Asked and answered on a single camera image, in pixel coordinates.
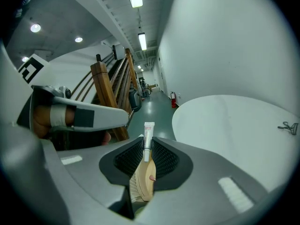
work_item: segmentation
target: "fire extinguisher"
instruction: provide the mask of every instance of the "fire extinguisher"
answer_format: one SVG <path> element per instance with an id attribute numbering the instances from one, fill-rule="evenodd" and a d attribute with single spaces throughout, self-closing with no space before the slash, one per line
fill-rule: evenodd
<path id="1" fill-rule="evenodd" d="M 175 92 L 171 92 L 171 102 L 172 102 L 172 108 L 175 108 L 176 107 Z"/>

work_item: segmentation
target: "concrete ceiling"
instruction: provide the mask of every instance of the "concrete ceiling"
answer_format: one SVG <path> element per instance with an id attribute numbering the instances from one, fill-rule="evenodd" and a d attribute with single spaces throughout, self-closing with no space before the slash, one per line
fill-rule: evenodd
<path id="1" fill-rule="evenodd" d="M 22 57 L 33 53 L 52 60 L 113 37 L 130 49 L 136 64 L 144 64 L 157 53 L 163 1 L 143 0 L 142 7 L 132 8 L 130 0 L 31 0 L 7 52 L 19 67 Z M 40 32 L 30 31 L 34 23 L 41 25 Z M 140 32 L 146 34 L 146 51 L 141 51 Z M 83 38 L 81 43 L 74 41 L 77 36 Z"/>
<path id="2" fill-rule="evenodd" d="M 164 0 L 143 0 L 132 8 L 130 0 L 76 0 L 111 34 L 129 48 L 135 61 L 145 61 L 157 52 L 158 27 Z M 147 51 L 141 51 L 137 34 L 145 32 Z"/>
<path id="3" fill-rule="evenodd" d="M 158 26 L 163 0 L 143 0 L 143 6 L 132 8 L 130 0 L 102 0 L 136 52 L 138 60 L 156 55 Z M 137 34 L 145 32 L 147 50 L 141 47 Z"/>
<path id="4" fill-rule="evenodd" d="M 41 31 L 30 31 L 32 24 Z M 24 56 L 36 53 L 50 61 L 66 53 L 99 44 L 111 33 L 75 0 L 31 0 L 6 49 L 18 68 Z M 74 39 L 82 37 L 76 43 Z"/>

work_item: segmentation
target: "green floor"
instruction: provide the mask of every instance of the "green floor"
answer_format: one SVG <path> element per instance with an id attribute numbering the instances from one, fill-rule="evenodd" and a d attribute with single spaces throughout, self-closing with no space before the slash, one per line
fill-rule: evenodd
<path id="1" fill-rule="evenodd" d="M 171 108 L 171 100 L 161 91 L 155 91 L 142 102 L 128 127 L 129 137 L 144 134 L 144 123 L 155 122 L 153 136 L 176 140 L 172 129 L 172 117 L 176 108 Z"/>

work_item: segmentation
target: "black mesh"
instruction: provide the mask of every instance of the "black mesh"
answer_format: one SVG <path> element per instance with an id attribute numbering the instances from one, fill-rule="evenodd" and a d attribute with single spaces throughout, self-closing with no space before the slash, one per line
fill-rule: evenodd
<path id="1" fill-rule="evenodd" d="M 162 178 L 172 172 L 179 163 L 179 157 L 175 153 L 156 141 L 153 141 L 152 159 L 156 167 L 156 179 Z"/>
<path id="2" fill-rule="evenodd" d="M 141 140 L 134 146 L 118 154 L 113 159 L 113 164 L 120 171 L 127 174 L 129 177 L 132 177 L 138 165 L 140 164 L 142 158 L 143 158 L 143 141 Z"/>

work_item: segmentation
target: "wooden staircase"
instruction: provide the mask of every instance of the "wooden staircase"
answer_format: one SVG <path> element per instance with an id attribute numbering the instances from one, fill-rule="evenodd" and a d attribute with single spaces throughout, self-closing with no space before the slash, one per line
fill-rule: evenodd
<path id="1" fill-rule="evenodd" d="M 138 89 L 130 50 L 126 49 L 125 57 L 117 61 L 109 73 L 106 64 L 101 61 L 91 65 L 91 73 L 97 91 L 93 103 L 123 109 L 130 120 L 134 114 L 128 98 L 130 84 Z M 126 127 L 117 127 L 109 132 L 118 141 L 129 138 Z"/>

